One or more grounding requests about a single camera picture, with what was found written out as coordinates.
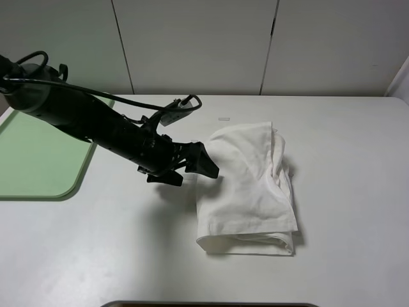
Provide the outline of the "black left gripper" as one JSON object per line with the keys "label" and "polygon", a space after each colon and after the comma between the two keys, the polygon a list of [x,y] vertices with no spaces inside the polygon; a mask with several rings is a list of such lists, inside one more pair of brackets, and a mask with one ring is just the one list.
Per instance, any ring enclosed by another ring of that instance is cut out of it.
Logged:
{"label": "black left gripper", "polygon": [[197,143],[175,143],[167,136],[139,127],[127,128],[129,161],[148,175],[147,183],[181,186],[183,177],[176,171],[185,166],[186,173],[218,178],[219,168],[205,146]]}

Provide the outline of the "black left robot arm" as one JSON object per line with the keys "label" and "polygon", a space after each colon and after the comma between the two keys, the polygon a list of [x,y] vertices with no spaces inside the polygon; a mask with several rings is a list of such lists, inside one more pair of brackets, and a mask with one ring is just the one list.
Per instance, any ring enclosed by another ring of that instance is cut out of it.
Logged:
{"label": "black left robot arm", "polygon": [[12,62],[1,57],[1,94],[14,110],[46,122],[69,136],[95,143],[138,166],[148,182],[180,186],[177,171],[216,179],[218,166],[204,144],[175,143],[157,133],[202,106],[196,95],[175,99],[166,107],[144,104],[69,84],[68,67],[48,65],[44,51]]}

